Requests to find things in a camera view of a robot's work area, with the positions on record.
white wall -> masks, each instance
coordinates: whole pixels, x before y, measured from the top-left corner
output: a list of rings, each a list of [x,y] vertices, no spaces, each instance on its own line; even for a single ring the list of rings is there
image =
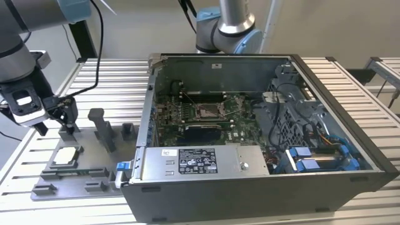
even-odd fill
[[[219,6],[219,0],[192,0],[196,10]],[[177,0],[109,0],[117,15],[99,3],[104,17],[104,57],[147,58],[151,53],[195,52],[196,36]],[[256,25],[264,30],[271,0],[249,0]],[[99,47],[100,21],[92,11],[88,20]]]
[[[348,68],[400,56],[400,0],[283,0],[269,53],[333,56]]]

cable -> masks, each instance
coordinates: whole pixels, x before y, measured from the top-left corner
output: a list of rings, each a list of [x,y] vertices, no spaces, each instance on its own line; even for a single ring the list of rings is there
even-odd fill
[[[327,139],[335,138],[335,139],[340,140],[340,141],[344,143],[345,147],[347,147],[348,149],[351,149],[351,146],[349,146],[349,143],[347,142],[347,140],[344,140],[344,139],[343,139],[341,137],[339,137],[337,135],[329,135],[329,136],[327,136],[325,138],[327,138]]]
[[[393,105],[393,102],[395,102],[395,99],[392,98],[392,100],[389,101],[389,106],[388,106],[388,108],[391,108],[391,107],[392,107],[392,105]]]
[[[324,141],[325,141],[329,145],[332,145],[332,142],[329,142],[329,140],[328,140],[323,135],[320,135],[320,137],[324,139]]]
[[[181,7],[181,10],[183,10],[183,13],[185,14],[187,20],[189,22],[189,26],[192,27],[192,30],[196,34],[196,29],[195,29],[195,26],[193,26],[193,23],[192,23],[189,14],[188,14],[188,5],[185,4],[187,1],[185,0],[177,0],[177,2],[180,3],[180,7]]]
[[[297,109],[297,104],[295,105],[295,107],[293,107],[293,110],[295,110],[295,112],[299,114],[299,116],[301,117],[301,119],[304,119],[305,120],[305,122],[311,125],[311,127],[312,127],[312,131],[313,131],[313,133],[315,134],[319,134],[319,127],[315,125],[315,123],[300,113],[300,111],[299,111],[299,109]]]
[[[97,87],[97,84],[99,84],[99,71],[100,71],[100,61],[101,61],[103,42],[104,42],[104,21],[103,21],[103,15],[101,15],[101,12],[100,12],[100,9],[99,9],[96,3],[93,2],[93,0],[89,0],[89,1],[97,10],[99,18],[100,18],[100,49],[99,49],[99,58],[97,58],[97,67],[96,67],[96,82],[95,82],[93,86],[84,88],[84,89],[79,90],[77,92],[69,94],[68,96],[64,97],[64,99],[73,97],[87,91],[92,90],[93,88]]]
[[[271,127],[269,132],[268,132],[268,141],[269,141],[269,144],[271,144],[277,150],[280,150],[280,151],[281,151],[281,149],[280,149],[280,143],[279,143],[279,144],[275,144],[275,143],[272,142],[272,132],[273,132],[273,129],[275,129],[275,127],[276,127],[277,119],[279,119],[279,116],[280,116],[280,98],[279,98],[279,96],[277,96],[277,92],[281,93],[281,92],[279,91],[279,88],[280,88],[280,86],[283,86],[283,85],[285,85],[285,84],[293,85],[293,86],[297,87],[297,85],[295,85],[295,84],[292,84],[292,83],[281,83],[281,84],[275,88],[275,90],[273,90],[273,92],[272,92],[272,94],[275,93],[275,95],[276,95],[276,111],[275,111],[275,118],[273,118],[273,122],[272,122],[272,127]]]
[[[388,82],[388,81],[385,81],[385,82],[383,83],[383,85],[381,85],[381,87],[380,87],[380,91],[377,92],[377,95],[376,95],[376,97],[379,97],[379,96],[380,96],[380,92],[381,92],[381,90],[383,90],[383,88],[384,88],[384,86],[385,86],[387,82]]]
[[[191,0],[185,0],[185,2],[187,2],[187,5],[189,7],[189,10],[192,11],[193,17],[197,18],[197,12],[196,12],[196,9],[193,7],[192,1]]]
[[[27,43],[27,41],[29,40],[31,35],[32,35],[32,32],[29,32],[29,33],[27,34],[27,36],[25,36],[25,38],[24,38],[24,43]]]
[[[268,132],[268,141],[269,141],[269,144],[280,151],[279,144],[276,145],[272,142],[272,132],[273,132],[273,129],[275,129],[276,124],[277,124],[279,116],[280,116],[280,98],[276,95],[276,111],[275,111],[275,118],[273,118],[273,122],[272,122],[272,127],[271,127],[269,132]]]
[[[11,139],[13,139],[13,140],[16,140],[16,141],[23,141],[21,139],[19,139],[19,138],[16,138],[16,137],[12,137],[12,136],[8,136],[7,134],[4,134],[1,131],[0,131],[0,135],[3,135],[4,137],[8,137],[8,138],[11,138]]]
[[[71,51],[72,51],[73,56],[75,56],[75,61],[77,61],[77,57],[76,57],[76,54],[75,54],[75,51],[73,51],[73,48],[72,48],[72,45],[71,45],[71,41],[69,41],[69,37],[68,37],[68,32],[67,32],[67,29],[65,29],[64,25],[63,25],[63,28],[64,28],[64,31],[65,31],[65,37],[67,37],[68,45],[69,45]]]

metal frame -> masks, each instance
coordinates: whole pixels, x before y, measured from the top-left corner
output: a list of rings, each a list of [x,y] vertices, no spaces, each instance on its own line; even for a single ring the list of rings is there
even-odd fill
[[[360,126],[357,125],[356,121],[352,119],[348,112],[344,110],[343,106],[340,105],[339,101],[323,85],[321,81],[319,80],[317,76],[304,63],[300,56],[293,55],[292,56],[299,67],[300,71],[303,71],[304,75],[309,78],[311,87],[315,87],[317,90],[315,93],[319,93],[321,95],[320,100],[327,102],[327,105],[329,106],[331,110],[333,111],[333,114],[339,117],[339,120],[341,121],[345,129],[351,133],[351,136],[356,139],[356,142],[367,152],[368,156],[373,160],[375,164],[379,166],[379,168],[388,173],[399,173],[395,166],[391,164],[389,160],[385,158],[380,150],[377,149],[376,145],[373,144],[372,140],[368,138],[365,133],[363,132]],[[387,176],[387,181],[392,180],[392,176]]]
[[[71,29],[77,50],[80,51],[80,57],[84,60],[89,58],[96,58],[97,53],[96,53],[96,48],[93,45],[92,35],[91,35],[87,21],[80,21],[75,24],[69,24],[69,29]]]
[[[367,91],[365,87],[347,73],[336,62],[324,58],[303,58],[331,94],[349,113],[367,136],[372,139],[391,163],[400,170],[400,123],[396,117]],[[92,84],[96,60],[89,59],[83,68],[69,75],[75,78],[68,92]],[[147,89],[147,60],[103,60],[99,88],[77,100],[80,115],[92,107],[105,107],[105,117],[112,124],[125,121],[139,123]],[[79,118],[80,127],[91,125],[88,119]],[[59,142],[59,124],[48,121],[51,127],[45,137],[29,131],[19,151],[4,166],[0,177],[0,221],[13,223],[43,223],[52,215],[68,224],[131,224],[136,222],[123,197],[32,202],[32,186],[37,182],[40,167],[48,160],[48,151]],[[203,225],[249,224],[383,224],[400,221],[400,177],[380,191],[357,195],[335,213],[312,213],[289,216],[260,217],[201,222]]]
[[[397,63],[400,63],[399,58],[371,57],[365,68],[372,69],[396,89],[400,89],[400,70]]]

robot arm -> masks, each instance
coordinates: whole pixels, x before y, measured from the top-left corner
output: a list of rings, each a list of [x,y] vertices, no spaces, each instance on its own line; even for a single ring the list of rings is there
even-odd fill
[[[72,133],[77,109],[73,98],[53,95],[20,34],[79,22],[89,15],[89,0],[0,0],[0,94],[7,102],[0,103],[0,112],[41,135],[47,119]]]
[[[56,120],[72,134],[77,118],[73,97],[55,96],[37,59],[20,34],[75,23],[91,15],[92,0],[0,0],[0,103],[3,113],[19,125],[47,133],[44,120]],[[220,0],[220,7],[197,15],[196,48],[203,53],[256,53],[261,31],[247,0]]]
[[[263,32],[255,24],[247,0],[220,0],[220,7],[203,8],[197,13],[197,52],[259,53]]]

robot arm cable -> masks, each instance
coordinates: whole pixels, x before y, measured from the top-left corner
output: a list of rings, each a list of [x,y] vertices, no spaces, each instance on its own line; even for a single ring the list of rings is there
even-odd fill
[[[24,38],[24,43],[28,42],[28,40],[29,40],[29,38],[31,38],[31,35],[32,35],[32,32],[29,32],[29,33],[27,34],[27,36],[25,36],[25,38]]]
[[[65,28],[65,26],[64,26],[64,25],[63,25],[63,28],[64,28],[64,31],[65,31],[65,37],[67,37],[68,45],[69,45],[69,48],[71,48],[72,54],[73,54],[73,56],[75,56],[75,61],[77,61],[77,57],[76,57],[76,54],[75,54],[75,51],[73,51],[73,48],[72,48],[72,45],[71,45],[69,37],[68,37],[67,28]]]
[[[193,17],[195,18],[197,17],[197,13],[196,13],[196,9],[193,7],[193,4],[192,4],[191,0],[177,0],[177,2],[180,3],[180,7],[181,7],[181,10],[183,10],[183,13],[185,14],[187,20],[189,22],[189,26],[192,27],[192,30],[196,34],[196,29],[195,29],[195,26],[193,26],[193,23],[192,23],[189,14],[188,14],[188,7],[189,7],[189,9],[192,11],[192,14],[193,14]]]
[[[93,0],[89,0],[89,1],[93,4],[93,7],[97,10],[99,18],[100,18],[100,49],[99,49],[97,68],[96,68],[96,82],[95,82],[93,86],[91,86],[88,88],[84,88],[84,89],[79,90],[77,92],[67,95],[64,97],[64,99],[68,99],[68,98],[87,92],[87,91],[92,90],[93,88],[97,87],[97,84],[99,84],[99,70],[100,70],[100,61],[101,61],[101,54],[103,54],[103,41],[104,41],[104,21],[103,21],[103,15],[101,15],[101,12],[100,12],[100,9],[99,9],[96,3],[93,2]]]
[[[0,135],[3,135],[4,137],[8,137],[8,138],[11,138],[11,139],[13,139],[13,140],[16,140],[16,141],[19,141],[19,142],[23,141],[21,139],[19,139],[19,138],[16,138],[16,137],[8,136],[8,135],[4,134],[1,131],[0,131]]]

